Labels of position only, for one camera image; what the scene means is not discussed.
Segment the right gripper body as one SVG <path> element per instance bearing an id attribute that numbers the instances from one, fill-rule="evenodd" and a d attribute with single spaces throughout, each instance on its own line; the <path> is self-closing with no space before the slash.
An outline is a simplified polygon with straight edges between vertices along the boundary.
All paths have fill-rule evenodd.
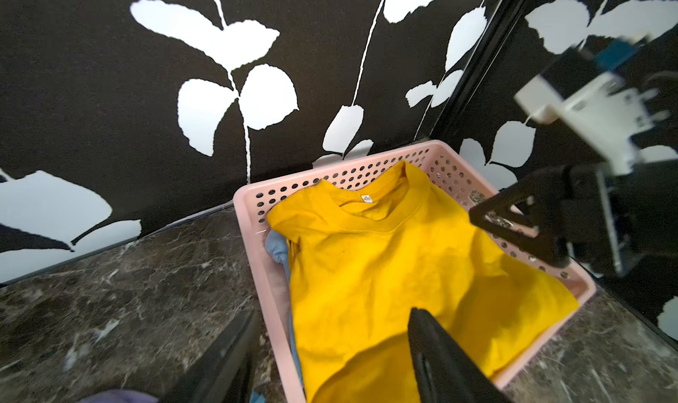
<path id="1" fill-rule="evenodd" d="M 677 255 L 677 161 L 644 163 L 614 176 L 605 164 L 568 172 L 561 202 L 569 256 L 623 277 L 648 256 Z"/>

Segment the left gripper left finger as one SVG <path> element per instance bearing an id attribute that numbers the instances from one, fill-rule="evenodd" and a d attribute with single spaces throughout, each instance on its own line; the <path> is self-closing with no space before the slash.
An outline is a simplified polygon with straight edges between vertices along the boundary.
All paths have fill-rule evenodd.
<path id="1" fill-rule="evenodd" d="M 260 336 L 256 311 L 240 311 L 160 401 L 247 403 L 252 397 Z"/>

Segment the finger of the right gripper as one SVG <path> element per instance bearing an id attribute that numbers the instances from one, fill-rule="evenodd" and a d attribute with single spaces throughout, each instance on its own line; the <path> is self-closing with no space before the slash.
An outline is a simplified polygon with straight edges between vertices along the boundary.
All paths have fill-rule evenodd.
<path id="1" fill-rule="evenodd" d="M 531 173 L 469 210 L 471 224 L 555 268 L 570 265 L 561 202 L 570 196 L 565 166 Z"/>

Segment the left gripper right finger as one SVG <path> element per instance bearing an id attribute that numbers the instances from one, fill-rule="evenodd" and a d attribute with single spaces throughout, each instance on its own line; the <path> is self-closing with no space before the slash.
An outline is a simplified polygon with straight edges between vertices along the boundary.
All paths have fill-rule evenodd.
<path id="1" fill-rule="evenodd" d="M 510 401 L 425 309 L 411 310 L 408 340 L 422 402 Z"/>

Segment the purple Persist t-shirt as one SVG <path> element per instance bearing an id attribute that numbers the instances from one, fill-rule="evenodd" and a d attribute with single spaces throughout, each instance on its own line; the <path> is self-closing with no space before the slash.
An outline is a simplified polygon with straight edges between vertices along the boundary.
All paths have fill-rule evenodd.
<path id="1" fill-rule="evenodd" d="M 99 392 L 83 399 L 78 403 L 157 403 L 158 398 L 144 392 L 134 390 L 115 389 Z"/>

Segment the light blue butterfly t-shirt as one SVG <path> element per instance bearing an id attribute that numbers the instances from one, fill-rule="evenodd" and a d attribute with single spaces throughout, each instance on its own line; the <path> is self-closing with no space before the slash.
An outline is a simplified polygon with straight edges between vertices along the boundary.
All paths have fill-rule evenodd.
<path id="1" fill-rule="evenodd" d="M 291 269 L 289 263 L 289 246 L 287 239 L 275 232 L 270 230 L 265 240 L 265 249 L 268 255 L 271 256 L 273 261 L 282 266 L 285 272 L 285 277 L 287 284 L 290 284 L 291 281 Z M 291 347 L 291 356 L 295 364 L 295 368 L 298 374 L 298 379 L 301 383 L 301 386 L 304 386 L 303 374 L 301 369 L 301 363 L 298 357 L 298 349 L 295 338 L 294 326 L 293 326 L 293 317 L 292 311 L 289 312 L 288 316 L 289 324 L 289 343 Z"/>

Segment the yellow t-shirt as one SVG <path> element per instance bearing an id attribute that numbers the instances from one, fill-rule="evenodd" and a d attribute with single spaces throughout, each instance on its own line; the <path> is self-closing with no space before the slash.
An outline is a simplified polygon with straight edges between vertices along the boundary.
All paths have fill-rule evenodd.
<path id="1" fill-rule="evenodd" d="M 416 402 L 408 340 L 428 311 L 490 377 L 578 308 L 507 253 L 421 169 L 401 162 L 358 191 L 330 182 L 272 208 L 289 245 L 291 316 L 311 402 Z"/>

